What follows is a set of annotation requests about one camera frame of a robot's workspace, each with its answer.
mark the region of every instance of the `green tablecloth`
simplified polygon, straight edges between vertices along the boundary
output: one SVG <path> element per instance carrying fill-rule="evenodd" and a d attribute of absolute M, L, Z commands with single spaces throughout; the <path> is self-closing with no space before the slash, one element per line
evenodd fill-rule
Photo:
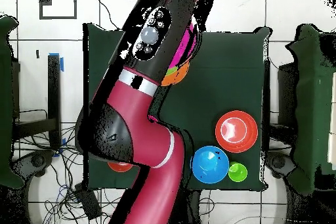
<path fill-rule="evenodd" d="M 9 33 L 17 27 L 17 21 L 11 16 L 0 15 L 0 185 L 18 189 L 23 187 L 21 177 L 14 174 L 9 166 L 12 158 L 13 95 L 12 60 Z"/>
<path fill-rule="evenodd" d="M 327 162 L 336 34 L 322 33 L 310 24 L 300 26 L 298 33 L 287 46 L 299 69 L 298 135 L 293 155 L 298 168 L 287 180 L 297 192 L 308 195 L 316 189 L 336 189 L 335 171 Z"/>
<path fill-rule="evenodd" d="M 105 32 L 89 25 L 89 94 L 94 95 L 108 61 L 114 51 L 121 32 Z M 264 54 L 267 52 L 269 28 L 259 28 L 254 33 L 203 33 L 198 54 L 190 61 L 187 76 L 171 88 L 160 87 L 156 102 L 167 94 L 161 110 L 153 104 L 150 114 L 159 113 L 159 119 L 191 134 L 195 150 L 202 146 L 219 146 L 215 138 L 217 120 L 231 110 L 242 110 L 251 114 L 259 126 L 259 136 L 248 151 L 232 154 L 226 152 L 231 161 L 241 162 L 248 169 L 244 182 L 235 183 L 225 177 L 214 185 L 206 185 L 192 176 L 189 189 L 263 190 L 266 185 L 261 175 L 261 108 L 264 81 Z M 186 157 L 183 181 L 190 176 L 191 143 L 187 134 Z M 129 188 L 138 168 L 126 173 L 112 171 L 107 163 L 89 160 L 89 187 Z"/>

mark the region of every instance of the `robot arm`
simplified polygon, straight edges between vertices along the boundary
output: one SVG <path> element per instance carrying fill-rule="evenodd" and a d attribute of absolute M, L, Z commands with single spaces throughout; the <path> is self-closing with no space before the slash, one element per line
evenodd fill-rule
<path fill-rule="evenodd" d="M 124 25 L 125 35 L 94 96 L 91 113 L 79 127 L 83 150 L 107 162 L 140 166 L 138 179 L 122 197 L 111 224 L 167 224 L 173 209 L 184 143 L 178 133 L 151 122 L 148 111 L 196 1 L 139 0 Z"/>

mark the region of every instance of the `black cable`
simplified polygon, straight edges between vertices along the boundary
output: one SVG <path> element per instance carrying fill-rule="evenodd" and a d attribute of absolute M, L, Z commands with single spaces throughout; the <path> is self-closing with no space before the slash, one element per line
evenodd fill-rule
<path fill-rule="evenodd" d="M 112 22 L 111 14 L 110 14 L 110 11 L 108 10 L 107 6 L 106 6 L 105 4 L 103 4 L 101 0 L 98 0 L 98 1 L 99 1 L 99 3 L 100 3 L 102 6 L 104 6 L 104 8 L 107 10 L 107 12 L 108 12 L 108 17 L 110 18 L 110 22 L 112 23 L 112 25 L 113 25 L 114 27 L 117 28 L 117 31 L 120 31 L 120 28 L 117 27 L 117 26 Z"/>
<path fill-rule="evenodd" d="M 215 209 L 215 203 L 214 203 L 214 201 L 213 201 L 210 197 L 202 198 L 199 202 L 201 202 L 201 201 L 204 200 L 204 199 L 208 199 L 208 205 L 209 205 L 209 206 L 210 206 L 209 201 L 212 201 L 213 208 L 210 210 L 210 207 L 209 207 L 209 211 L 208 211 L 208 212 L 206 212 L 206 213 L 200 213 L 199 215 L 207 215 L 207 214 L 210 214 L 210 213 L 213 211 L 213 209 Z"/>

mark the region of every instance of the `blue tape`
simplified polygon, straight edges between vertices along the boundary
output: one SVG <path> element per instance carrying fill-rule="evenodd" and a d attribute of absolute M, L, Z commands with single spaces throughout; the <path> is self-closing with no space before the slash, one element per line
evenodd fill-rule
<path fill-rule="evenodd" d="M 63 138 L 62 139 L 62 146 L 64 146 L 66 144 L 66 138 Z M 63 149 L 62 148 L 60 148 L 59 150 L 58 150 L 58 152 L 59 153 L 63 153 Z M 57 158 L 57 157 L 59 157 L 60 155 L 59 154 L 54 154 L 54 158 Z"/>
<path fill-rule="evenodd" d="M 60 70 L 64 71 L 64 59 L 63 59 L 63 57 L 60 59 Z"/>

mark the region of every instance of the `button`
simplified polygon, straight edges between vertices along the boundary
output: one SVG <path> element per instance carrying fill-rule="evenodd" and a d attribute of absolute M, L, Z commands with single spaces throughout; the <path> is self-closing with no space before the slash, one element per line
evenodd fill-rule
<path fill-rule="evenodd" d="M 142 43 L 138 43 L 138 44 L 136 45 L 136 49 L 141 50 L 141 49 L 142 49 Z"/>
<path fill-rule="evenodd" d="M 140 36 L 141 40 L 147 44 L 154 44 L 159 39 L 159 33 L 154 27 L 145 27 Z"/>
<path fill-rule="evenodd" d="M 156 17 L 157 17 L 158 19 L 162 18 L 162 17 L 163 17 L 163 12 L 158 11 L 157 14 L 156 14 Z"/>
<path fill-rule="evenodd" d="M 155 23 L 154 18 L 149 19 L 148 23 L 149 23 L 149 25 L 153 25 Z"/>
<path fill-rule="evenodd" d="M 146 46 L 146 47 L 144 48 L 144 52 L 145 52 L 145 53 L 151 53 L 151 52 L 152 52 L 152 48 L 149 47 L 149 46 Z"/>

